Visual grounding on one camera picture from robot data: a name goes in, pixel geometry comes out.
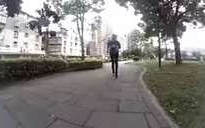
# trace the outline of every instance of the person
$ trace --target person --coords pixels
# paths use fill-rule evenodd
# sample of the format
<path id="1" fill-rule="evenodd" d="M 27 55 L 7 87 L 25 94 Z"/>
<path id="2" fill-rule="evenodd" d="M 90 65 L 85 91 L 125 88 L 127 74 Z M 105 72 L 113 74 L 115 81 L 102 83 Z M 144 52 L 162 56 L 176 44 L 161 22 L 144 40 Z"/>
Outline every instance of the person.
<path id="1" fill-rule="evenodd" d="M 121 45 L 117 40 L 117 35 L 112 34 L 111 40 L 108 42 L 108 49 L 110 51 L 112 73 L 115 78 L 118 77 L 118 58 L 120 48 Z"/>

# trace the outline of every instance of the black pants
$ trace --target black pants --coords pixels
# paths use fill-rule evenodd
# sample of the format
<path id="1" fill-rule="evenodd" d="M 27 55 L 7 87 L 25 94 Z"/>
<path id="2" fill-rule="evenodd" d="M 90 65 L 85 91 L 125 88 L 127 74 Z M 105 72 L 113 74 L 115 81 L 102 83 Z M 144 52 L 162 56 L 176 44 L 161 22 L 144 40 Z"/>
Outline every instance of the black pants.
<path id="1" fill-rule="evenodd" d="M 118 74 L 118 54 L 110 54 L 112 73 Z"/>

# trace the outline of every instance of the dark clothing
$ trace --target dark clothing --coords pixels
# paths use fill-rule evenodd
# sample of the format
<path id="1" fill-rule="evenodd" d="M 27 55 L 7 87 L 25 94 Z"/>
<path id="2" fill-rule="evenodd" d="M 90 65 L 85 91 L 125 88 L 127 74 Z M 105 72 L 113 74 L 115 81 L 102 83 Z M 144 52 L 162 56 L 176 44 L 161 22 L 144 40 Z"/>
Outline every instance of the dark clothing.
<path id="1" fill-rule="evenodd" d="M 110 57 L 111 57 L 112 73 L 117 74 L 118 73 L 118 54 L 110 55 Z"/>
<path id="2" fill-rule="evenodd" d="M 108 49 L 109 49 L 110 55 L 116 55 L 117 53 L 119 53 L 120 48 L 121 48 L 121 45 L 117 40 L 108 42 Z"/>
<path id="3" fill-rule="evenodd" d="M 109 41 L 108 42 L 108 49 L 110 51 L 110 58 L 111 58 L 111 68 L 112 73 L 117 76 L 118 74 L 118 58 L 119 58 L 119 49 L 121 45 L 118 41 Z"/>

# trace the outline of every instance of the backpack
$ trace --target backpack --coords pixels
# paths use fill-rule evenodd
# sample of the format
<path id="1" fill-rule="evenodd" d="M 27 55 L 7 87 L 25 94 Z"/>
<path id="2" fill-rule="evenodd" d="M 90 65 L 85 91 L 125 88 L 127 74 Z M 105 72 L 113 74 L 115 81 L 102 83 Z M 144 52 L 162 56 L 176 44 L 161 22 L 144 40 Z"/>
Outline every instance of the backpack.
<path id="1" fill-rule="evenodd" d="M 112 53 L 118 53 L 119 51 L 119 45 L 116 41 L 111 42 L 111 50 Z"/>

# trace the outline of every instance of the tree trunk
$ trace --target tree trunk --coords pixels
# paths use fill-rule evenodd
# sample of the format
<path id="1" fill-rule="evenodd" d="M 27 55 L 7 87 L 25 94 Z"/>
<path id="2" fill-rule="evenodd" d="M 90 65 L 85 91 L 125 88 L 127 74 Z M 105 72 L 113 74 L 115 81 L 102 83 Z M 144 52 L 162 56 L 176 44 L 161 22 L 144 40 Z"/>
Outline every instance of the tree trunk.
<path id="1" fill-rule="evenodd" d="M 85 44 L 84 44 L 84 13 L 82 14 L 81 17 L 81 34 L 82 34 L 82 38 L 81 38 L 81 48 L 82 48 L 82 60 L 85 60 Z"/>
<path id="2" fill-rule="evenodd" d="M 177 38 L 175 33 L 173 34 L 172 38 L 173 38 L 173 41 L 174 41 L 176 64 L 181 64 L 182 63 L 182 59 L 181 59 L 180 43 L 178 42 L 178 38 Z"/>
<path id="3" fill-rule="evenodd" d="M 160 41 L 160 33 L 158 33 L 158 43 L 159 43 L 159 46 L 158 46 L 158 55 L 159 55 L 159 67 L 161 67 L 161 41 Z"/>
<path id="4" fill-rule="evenodd" d="M 85 60 L 85 47 L 84 47 L 84 39 L 83 39 L 83 36 L 81 37 L 81 49 L 82 49 L 82 56 L 81 56 L 81 59 L 82 60 Z"/>
<path id="5" fill-rule="evenodd" d="M 49 56 L 49 31 L 48 31 L 48 28 L 46 29 L 45 53 L 46 53 L 46 56 Z"/>
<path id="6" fill-rule="evenodd" d="M 168 49 L 167 49 L 167 42 L 165 41 L 165 54 L 166 54 L 166 59 L 167 59 L 167 57 L 168 57 Z"/>

